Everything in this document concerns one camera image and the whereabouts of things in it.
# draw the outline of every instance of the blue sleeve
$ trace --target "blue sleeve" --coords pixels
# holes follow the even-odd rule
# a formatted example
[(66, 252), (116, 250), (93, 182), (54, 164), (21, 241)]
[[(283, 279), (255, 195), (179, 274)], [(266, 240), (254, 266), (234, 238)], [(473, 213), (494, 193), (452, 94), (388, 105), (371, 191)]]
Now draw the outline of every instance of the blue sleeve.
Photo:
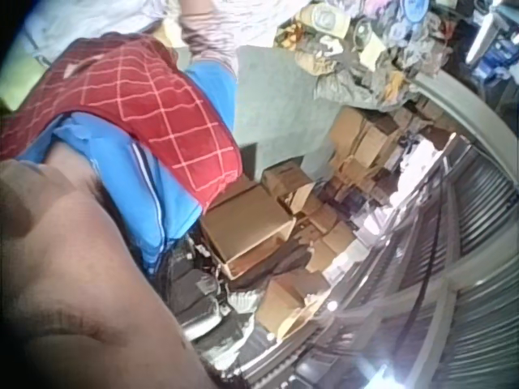
[(205, 93), (229, 131), (233, 132), (238, 89), (234, 75), (216, 61), (193, 62), (185, 73)]

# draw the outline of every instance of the skin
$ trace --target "skin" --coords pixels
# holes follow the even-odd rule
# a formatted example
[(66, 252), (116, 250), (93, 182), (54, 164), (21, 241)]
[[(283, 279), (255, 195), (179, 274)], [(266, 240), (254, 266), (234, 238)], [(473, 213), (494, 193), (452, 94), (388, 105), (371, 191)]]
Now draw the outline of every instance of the skin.
[(56, 387), (213, 388), (95, 180), (63, 143), (43, 165), (0, 164), (4, 318)]

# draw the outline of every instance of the striped sleeve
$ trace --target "striped sleeve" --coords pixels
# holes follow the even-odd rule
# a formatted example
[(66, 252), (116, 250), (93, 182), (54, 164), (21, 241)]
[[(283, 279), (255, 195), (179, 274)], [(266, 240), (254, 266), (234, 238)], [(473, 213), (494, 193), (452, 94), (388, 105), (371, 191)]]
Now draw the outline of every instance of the striped sleeve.
[(231, 23), (224, 14), (214, 11), (198, 15), (181, 15), (182, 39), (189, 46), (192, 61), (216, 61), (238, 75), (236, 40)]

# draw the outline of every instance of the stack of boxes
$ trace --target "stack of boxes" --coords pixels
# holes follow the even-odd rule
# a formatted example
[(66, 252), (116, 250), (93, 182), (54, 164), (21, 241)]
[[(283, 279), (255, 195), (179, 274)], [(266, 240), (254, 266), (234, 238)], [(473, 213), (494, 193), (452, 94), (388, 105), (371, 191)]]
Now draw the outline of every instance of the stack of boxes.
[(256, 319), (278, 339), (297, 331), (330, 291), (322, 271), (355, 239), (337, 213), (312, 193), (315, 183), (293, 162), (264, 172), (261, 185), (245, 176), (231, 184), (202, 217), (213, 260), (236, 280), (288, 239), (313, 247), (305, 268), (272, 278)]
[[(398, 118), (404, 124), (407, 118)], [(330, 161), (334, 176), (333, 198), (341, 203), (352, 187), (385, 205), (388, 193), (375, 180), (382, 169), (391, 171), (404, 150), (397, 143), (404, 130), (390, 115), (345, 107), (330, 131), (335, 155)]]

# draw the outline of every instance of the blue shirt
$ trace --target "blue shirt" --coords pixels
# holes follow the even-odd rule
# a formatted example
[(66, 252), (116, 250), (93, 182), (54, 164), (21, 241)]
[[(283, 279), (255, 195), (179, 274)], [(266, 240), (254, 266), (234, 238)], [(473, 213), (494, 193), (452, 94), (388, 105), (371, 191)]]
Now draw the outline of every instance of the blue shirt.
[[(192, 63), (186, 74), (234, 128), (237, 80), (218, 62)], [(153, 274), (161, 254), (199, 218), (202, 208), (165, 166), (125, 131), (101, 118), (76, 112), (53, 120), (20, 156), (41, 163), (58, 139), (85, 156), (121, 212), (132, 243)]]

